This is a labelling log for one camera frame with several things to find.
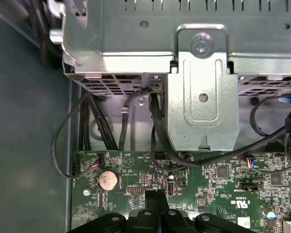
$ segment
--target capacitor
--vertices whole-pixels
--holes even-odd
[[[170,171],[167,172],[167,177],[170,180],[173,180],[175,178],[174,174],[172,172],[170,172]]]
[[[118,175],[112,170],[103,171],[98,179],[99,186],[106,191],[113,190],[118,183]]]
[[[274,219],[276,218],[276,214],[275,214],[272,210],[270,210],[270,209],[268,209],[268,208],[264,209],[264,210],[262,211],[262,214],[263,214],[265,217],[267,217],[267,219],[269,219],[269,220],[274,220]]]

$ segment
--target circular hole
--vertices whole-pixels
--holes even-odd
[[[176,212],[174,210],[170,210],[170,211],[168,211],[168,214],[169,215],[176,215]]]
[[[199,99],[199,101],[205,103],[205,102],[207,102],[207,100],[208,100],[208,95],[205,94],[205,93],[200,94],[199,97],[198,97],[198,99]]]
[[[140,27],[141,28],[147,28],[148,26],[149,26],[148,21],[143,20],[143,21],[140,22]]]
[[[290,29],[290,27],[291,27],[291,25],[289,23],[285,23],[283,26],[285,27],[286,30]]]

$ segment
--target colorful wire connector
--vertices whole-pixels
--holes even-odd
[[[247,158],[248,167],[249,167],[250,169],[253,168],[253,165],[254,165],[254,162],[255,162],[255,161],[256,161],[256,160],[255,160],[254,158]]]

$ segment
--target mounting hole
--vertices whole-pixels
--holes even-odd
[[[286,30],[290,29],[290,27],[291,27],[291,25],[289,23],[284,23],[283,26]]]
[[[149,26],[149,22],[146,20],[143,20],[140,22],[140,27],[141,28],[147,28]]]
[[[205,103],[208,100],[208,95],[205,94],[205,93],[202,93],[202,94],[199,95],[198,99],[199,99],[199,101]]]

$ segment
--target power cable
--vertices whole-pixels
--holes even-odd
[[[100,109],[97,99],[95,96],[89,95],[87,97],[89,101],[89,106],[92,110],[96,123],[98,125],[98,130],[101,134],[102,140],[104,141],[107,150],[118,150],[115,139],[113,137],[110,126],[104,116],[102,110]]]
[[[122,130],[121,130],[121,135],[120,135],[120,140],[119,140],[119,150],[123,151],[124,150],[124,143],[125,143],[125,137],[126,137],[126,132],[127,132],[127,127],[128,127],[128,119],[129,119],[129,107],[131,102],[139,98],[141,96],[147,95],[148,93],[152,92],[153,90],[149,87],[143,88],[140,91],[136,91],[132,95],[130,95],[127,100],[125,101],[123,107],[127,108],[127,112],[122,114]]]
[[[254,132],[256,132],[258,135],[262,136],[262,137],[266,137],[269,134],[267,134],[266,132],[264,132],[258,125],[256,122],[256,112],[258,110],[258,108],[265,103],[266,101],[269,100],[276,100],[279,98],[289,98],[291,97],[291,94],[285,94],[285,95],[281,95],[281,96],[270,96],[270,97],[266,97],[265,99],[261,100],[259,103],[257,103],[251,110],[250,112],[250,117],[249,117],[249,121],[250,121],[250,125],[252,127],[252,129],[254,130]],[[283,145],[284,142],[281,139],[276,138],[276,140]]]
[[[221,162],[223,160],[230,159],[233,157],[237,157],[237,156],[245,154],[248,151],[256,150],[256,149],[264,146],[265,144],[267,144],[270,141],[272,141],[273,139],[281,136],[285,132],[285,127],[282,127],[280,129],[278,129],[277,131],[275,131],[274,133],[270,134],[269,136],[266,136],[265,138],[263,138],[257,142],[254,142],[250,145],[247,145],[245,147],[242,147],[240,149],[237,149],[237,150],[234,150],[231,152],[227,152],[227,153],[224,153],[221,155],[213,156],[210,158],[201,159],[201,160],[194,161],[194,162],[184,161],[184,160],[180,159],[175,154],[175,152],[173,151],[173,149],[170,145],[170,142],[169,142],[169,139],[168,139],[168,136],[167,136],[164,124],[163,124],[162,114],[160,111],[159,101],[158,101],[156,93],[151,94],[150,110],[152,112],[152,118],[153,118],[155,131],[157,133],[157,136],[158,136],[161,144],[163,145],[163,148],[167,152],[167,155],[175,163],[178,163],[178,164],[183,165],[183,166],[200,167],[200,166],[206,166],[206,165],[218,163],[218,162]]]
[[[154,166],[157,167],[159,170],[162,170],[165,172],[179,171],[185,168],[185,166],[179,166],[175,168],[164,168],[155,159],[155,148],[156,148],[156,139],[155,139],[155,128],[153,126],[152,132],[151,132],[151,161],[154,164]]]
[[[76,175],[68,175],[65,172],[62,171],[62,169],[59,167],[58,161],[57,161],[57,154],[56,154],[56,142],[57,142],[57,138],[59,133],[61,132],[61,130],[63,129],[64,125],[68,122],[68,120],[70,119],[70,117],[75,114],[81,103],[88,97],[89,93],[85,93],[78,101],[77,105],[70,111],[70,113],[68,114],[68,116],[66,116],[66,118],[63,120],[63,122],[59,125],[58,129],[55,131],[53,138],[52,138],[52,144],[51,144],[51,155],[53,158],[53,163],[54,166],[56,168],[56,170],[58,171],[58,173],[68,179],[77,179],[80,178],[82,176],[84,176],[87,172],[89,172],[91,169],[94,169],[97,167],[97,163],[95,162],[92,166],[89,166],[88,168],[86,168],[84,171],[82,171],[79,174]]]

